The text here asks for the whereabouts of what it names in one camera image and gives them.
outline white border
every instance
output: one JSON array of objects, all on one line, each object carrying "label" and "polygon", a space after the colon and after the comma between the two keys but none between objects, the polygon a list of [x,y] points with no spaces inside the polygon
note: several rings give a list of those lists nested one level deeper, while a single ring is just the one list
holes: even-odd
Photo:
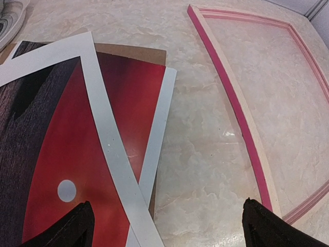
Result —
[{"label": "white border", "polygon": [[[177,71],[166,67],[162,85],[156,105],[148,146],[146,148],[142,171],[139,179],[139,188],[147,206],[150,206],[153,184],[158,167],[163,136],[165,134],[171,98]],[[139,247],[138,241],[129,228],[126,247]]]},{"label": "white border", "polygon": [[98,64],[91,32],[45,45],[0,65],[0,86],[80,57],[102,150],[132,230],[143,247],[164,247],[125,152]]}]

